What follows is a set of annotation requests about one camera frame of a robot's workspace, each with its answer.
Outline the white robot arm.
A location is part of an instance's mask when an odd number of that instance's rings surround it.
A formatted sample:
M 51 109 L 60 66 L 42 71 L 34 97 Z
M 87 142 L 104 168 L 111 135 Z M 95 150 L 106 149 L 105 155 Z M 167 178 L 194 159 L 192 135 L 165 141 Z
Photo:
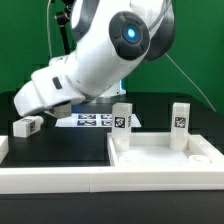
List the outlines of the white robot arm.
M 32 73 L 14 98 L 21 116 L 94 100 L 175 36 L 172 0 L 74 0 L 70 22 L 75 50 Z

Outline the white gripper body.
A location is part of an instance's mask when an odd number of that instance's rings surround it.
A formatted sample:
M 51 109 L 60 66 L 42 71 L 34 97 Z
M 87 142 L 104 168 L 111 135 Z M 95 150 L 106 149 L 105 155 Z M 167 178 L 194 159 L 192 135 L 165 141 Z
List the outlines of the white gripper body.
M 84 95 L 74 90 L 66 80 L 50 79 L 40 84 L 29 81 L 14 97 L 14 104 L 19 115 L 26 117 L 67 103 L 79 104 L 84 100 Z

